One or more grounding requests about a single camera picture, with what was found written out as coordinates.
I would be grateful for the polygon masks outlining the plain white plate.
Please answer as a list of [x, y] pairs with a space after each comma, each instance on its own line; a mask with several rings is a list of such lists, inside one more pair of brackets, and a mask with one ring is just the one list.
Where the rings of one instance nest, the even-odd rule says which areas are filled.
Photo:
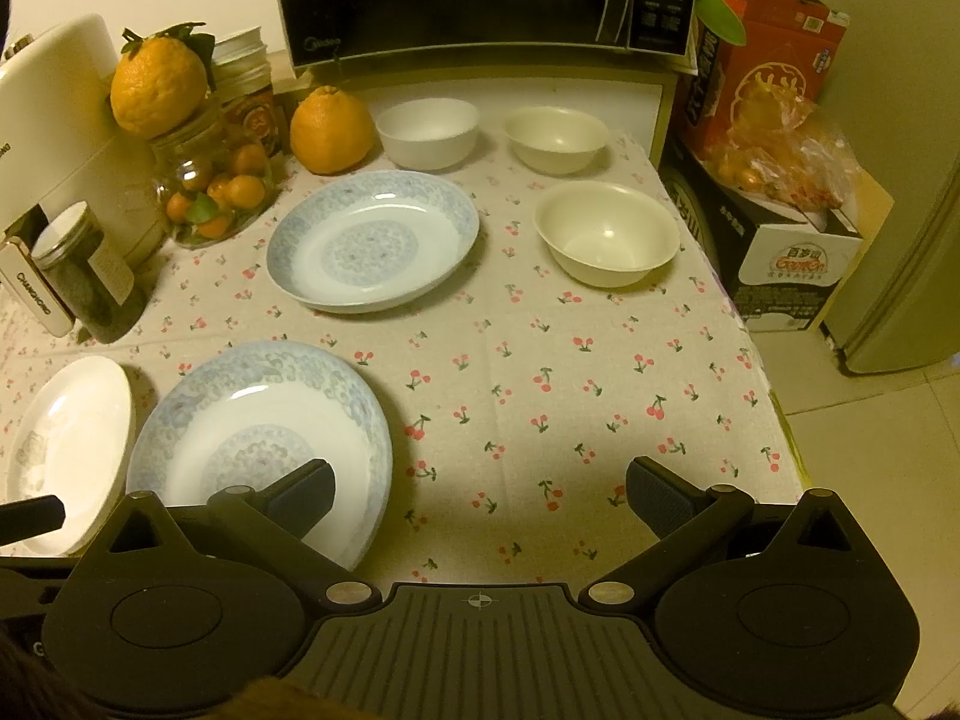
[[83, 356], [44, 383], [14, 434], [2, 493], [7, 502], [53, 494], [65, 522], [14, 543], [16, 554], [70, 556], [93, 538], [122, 497], [134, 416], [124, 369], [104, 356]]

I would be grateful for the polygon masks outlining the blue patterned plate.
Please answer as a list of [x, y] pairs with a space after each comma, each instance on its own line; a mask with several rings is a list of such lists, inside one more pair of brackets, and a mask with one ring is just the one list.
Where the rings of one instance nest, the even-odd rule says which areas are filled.
[[371, 314], [446, 281], [480, 232], [462, 188], [423, 172], [361, 172], [299, 202], [278, 223], [265, 270], [278, 289], [327, 314]]
[[140, 431], [127, 489], [167, 507], [203, 504], [236, 484], [267, 488], [313, 458], [334, 468], [332, 509], [302, 539], [358, 566], [391, 490], [391, 431], [366, 380], [296, 341], [251, 341], [187, 374]]

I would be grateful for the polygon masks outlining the cream large bowl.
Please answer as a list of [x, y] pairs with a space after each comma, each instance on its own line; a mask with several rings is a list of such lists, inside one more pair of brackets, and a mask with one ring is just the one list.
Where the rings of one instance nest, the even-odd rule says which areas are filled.
[[590, 288], [630, 288], [680, 249], [677, 220], [662, 202], [610, 182], [547, 188], [532, 221], [553, 260]]

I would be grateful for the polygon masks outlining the cream small bowl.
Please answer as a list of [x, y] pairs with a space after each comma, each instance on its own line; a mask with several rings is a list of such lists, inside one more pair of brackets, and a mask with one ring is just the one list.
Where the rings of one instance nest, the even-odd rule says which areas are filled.
[[584, 171], [608, 142], [601, 119], [566, 107], [519, 107], [506, 117], [503, 128], [517, 158], [549, 176]]

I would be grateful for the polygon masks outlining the white small bowl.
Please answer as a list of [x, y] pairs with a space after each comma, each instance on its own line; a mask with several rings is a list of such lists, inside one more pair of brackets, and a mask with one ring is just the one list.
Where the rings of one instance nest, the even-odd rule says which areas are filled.
[[465, 161], [477, 145], [480, 110], [462, 99], [415, 99], [384, 110], [376, 128], [395, 164], [443, 171]]

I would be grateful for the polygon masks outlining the white kitchen appliance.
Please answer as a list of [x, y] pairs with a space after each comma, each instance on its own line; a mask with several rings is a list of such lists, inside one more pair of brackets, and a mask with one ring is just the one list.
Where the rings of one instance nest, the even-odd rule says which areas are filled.
[[2, 65], [2, 284], [54, 337], [70, 333], [73, 316], [29, 249], [55, 216], [83, 200], [133, 268], [164, 239], [153, 154], [110, 109], [117, 62], [103, 18], [85, 15]]

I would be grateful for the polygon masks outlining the cherry print tablecloth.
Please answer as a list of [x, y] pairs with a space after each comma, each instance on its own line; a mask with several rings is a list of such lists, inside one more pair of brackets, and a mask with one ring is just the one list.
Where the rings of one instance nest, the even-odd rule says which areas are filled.
[[599, 293], [567, 277], [535, 232], [542, 177], [493, 151], [452, 178], [477, 205], [477, 244], [438, 288], [381, 316], [323, 316], [267, 275], [268, 239], [319, 187], [308, 172], [234, 238], [167, 245], [139, 323], [104, 348], [135, 415], [251, 341], [342, 359], [391, 431], [386, 510], [348, 569], [383, 589], [596, 580], [652, 543], [626, 502], [636, 457], [698, 488], [800, 498], [757, 350], [697, 244], [683, 241], [640, 288]]

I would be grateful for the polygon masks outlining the dark jar with metal lid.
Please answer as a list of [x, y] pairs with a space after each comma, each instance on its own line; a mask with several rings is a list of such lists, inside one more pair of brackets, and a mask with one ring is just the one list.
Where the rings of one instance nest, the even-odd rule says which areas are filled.
[[145, 310], [145, 291], [83, 200], [53, 218], [31, 258], [99, 343], [127, 335]]

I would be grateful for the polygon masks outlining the black white water carton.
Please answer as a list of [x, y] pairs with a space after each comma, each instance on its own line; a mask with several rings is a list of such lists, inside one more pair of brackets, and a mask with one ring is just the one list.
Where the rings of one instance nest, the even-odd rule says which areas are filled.
[[867, 172], [839, 210], [804, 215], [754, 202], [715, 182], [670, 138], [659, 176], [748, 328], [805, 330], [822, 322], [833, 294], [854, 273], [893, 208]]

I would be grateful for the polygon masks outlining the glass jar of kumquats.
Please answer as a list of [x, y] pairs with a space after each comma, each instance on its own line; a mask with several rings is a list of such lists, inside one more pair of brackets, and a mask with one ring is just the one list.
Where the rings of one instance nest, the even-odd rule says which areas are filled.
[[156, 202], [169, 237], [203, 249], [242, 231], [274, 204], [272, 161], [257, 138], [231, 128], [205, 101], [183, 124], [149, 142]]

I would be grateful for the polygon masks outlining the orange citrus on table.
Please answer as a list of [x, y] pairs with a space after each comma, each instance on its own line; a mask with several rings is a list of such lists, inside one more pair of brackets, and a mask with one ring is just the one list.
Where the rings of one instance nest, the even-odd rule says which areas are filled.
[[348, 171], [376, 141], [366, 104], [336, 86], [318, 86], [302, 99], [290, 122], [290, 146], [304, 169], [319, 176]]

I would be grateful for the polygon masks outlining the plastic bag of fruit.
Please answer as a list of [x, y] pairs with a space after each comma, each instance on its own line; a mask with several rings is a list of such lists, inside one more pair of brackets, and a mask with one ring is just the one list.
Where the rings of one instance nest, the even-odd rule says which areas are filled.
[[848, 138], [830, 115], [791, 88], [749, 86], [703, 164], [740, 195], [800, 213], [839, 210], [856, 198], [859, 163]]

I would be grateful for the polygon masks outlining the orange labelled jar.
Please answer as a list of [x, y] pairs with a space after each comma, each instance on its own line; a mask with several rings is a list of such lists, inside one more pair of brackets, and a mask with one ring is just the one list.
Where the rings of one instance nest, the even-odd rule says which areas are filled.
[[268, 156], [280, 153], [280, 119], [270, 85], [229, 99], [221, 105], [221, 115], [231, 145], [259, 142]]

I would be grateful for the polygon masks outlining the orange cardboard fruit box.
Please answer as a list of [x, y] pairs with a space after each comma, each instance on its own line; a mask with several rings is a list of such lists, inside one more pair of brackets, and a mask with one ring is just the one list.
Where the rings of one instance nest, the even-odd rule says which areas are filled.
[[724, 140], [748, 91], [767, 85], [813, 101], [820, 93], [850, 17], [822, 0], [721, 0], [739, 18], [742, 46], [698, 26], [697, 75], [680, 83], [675, 135], [703, 156]]

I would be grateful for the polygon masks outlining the stack of white cups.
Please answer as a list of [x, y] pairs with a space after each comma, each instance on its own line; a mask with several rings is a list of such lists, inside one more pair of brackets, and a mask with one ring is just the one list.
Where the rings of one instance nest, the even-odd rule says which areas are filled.
[[270, 70], [267, 44], [258, 26], [231, 32], [213, 47], [213, 80], [218, 91], [239, 82], [251, 71]]

